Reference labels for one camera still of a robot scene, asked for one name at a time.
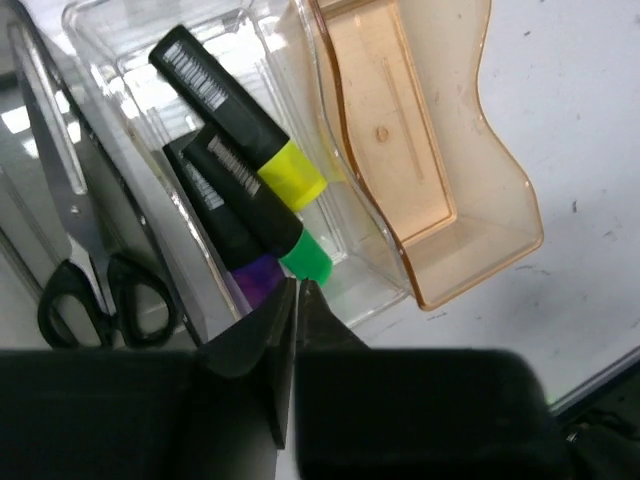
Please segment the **yellow highlighter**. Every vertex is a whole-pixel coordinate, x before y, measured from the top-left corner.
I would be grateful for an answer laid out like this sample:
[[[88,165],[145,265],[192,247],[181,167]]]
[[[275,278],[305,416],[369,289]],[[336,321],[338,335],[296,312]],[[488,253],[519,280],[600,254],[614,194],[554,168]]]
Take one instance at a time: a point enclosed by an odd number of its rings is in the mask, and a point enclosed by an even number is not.
[[[316,166],[185,26],[171,29],[148,58],[205,123],[230,137],[291,210],[302,211],[323,193],[327,181]]]

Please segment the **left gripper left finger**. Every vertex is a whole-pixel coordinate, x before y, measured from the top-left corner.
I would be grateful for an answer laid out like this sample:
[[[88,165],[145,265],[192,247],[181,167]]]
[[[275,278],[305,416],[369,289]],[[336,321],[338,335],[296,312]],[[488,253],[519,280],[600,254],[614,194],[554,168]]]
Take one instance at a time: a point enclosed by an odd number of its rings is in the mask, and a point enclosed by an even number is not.
[[[205,391],[220,400],[246,390],[257,400],[277,449],[285,447],[295,343],[297,283],[287,278],[250,314],[201,347]]]

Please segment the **purple highlighter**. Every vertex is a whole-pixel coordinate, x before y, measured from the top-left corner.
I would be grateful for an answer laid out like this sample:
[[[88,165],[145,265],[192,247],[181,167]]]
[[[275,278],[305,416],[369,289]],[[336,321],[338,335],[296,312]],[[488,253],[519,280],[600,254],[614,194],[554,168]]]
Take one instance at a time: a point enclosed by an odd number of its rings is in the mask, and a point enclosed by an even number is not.
[[[176,178],[205,233],[248,305],[255,309],[285,278],[278,260],[249,233],[203,174],[182,154],[193,136],[187,134],[163,146]]]

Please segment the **black handled scissors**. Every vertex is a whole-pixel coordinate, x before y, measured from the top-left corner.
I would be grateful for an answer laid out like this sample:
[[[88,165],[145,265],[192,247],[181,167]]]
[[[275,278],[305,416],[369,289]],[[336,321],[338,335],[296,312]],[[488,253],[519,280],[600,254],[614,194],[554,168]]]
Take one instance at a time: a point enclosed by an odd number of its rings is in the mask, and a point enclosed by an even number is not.
[[[25,27],[11,22],[7,36],[56,212],[67,238],[86,253],[88,260],[82,265],[70,255],[49,276],[37,309],[43,338],[55,349],[83,347],[60,312],[63,300],[72,298],[83,307],[98,347],[111,349],[118,339],[132,349],[165,345],[180,319],[169,288],[155,272],[131,256],[108,252],[95,202],[55,99],[53,76],[46,71],[43,56]],[[152,330],[144,327],[138,313],[140,288],[153,292],[166,307],[164,322]]]

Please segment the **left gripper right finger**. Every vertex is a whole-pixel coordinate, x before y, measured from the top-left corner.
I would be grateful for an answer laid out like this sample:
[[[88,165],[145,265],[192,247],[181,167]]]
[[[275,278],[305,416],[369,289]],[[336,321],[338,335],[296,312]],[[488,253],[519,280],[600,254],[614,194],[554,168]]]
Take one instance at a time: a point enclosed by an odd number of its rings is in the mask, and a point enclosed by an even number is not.
[[[368,346],[332,312],[320,286],[304,280],[297,301],[297,349],[361,350]]]

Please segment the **green highlighter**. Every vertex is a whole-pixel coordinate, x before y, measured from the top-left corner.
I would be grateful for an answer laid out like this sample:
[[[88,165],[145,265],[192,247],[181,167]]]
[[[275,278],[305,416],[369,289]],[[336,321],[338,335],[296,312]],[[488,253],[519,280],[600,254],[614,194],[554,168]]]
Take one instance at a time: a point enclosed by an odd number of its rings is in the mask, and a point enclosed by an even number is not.
[[[299,217],[241,159],[228,136],[206,125],[184,157],[223,198],[251,234],[295,277],[323,285],[333,263]]]

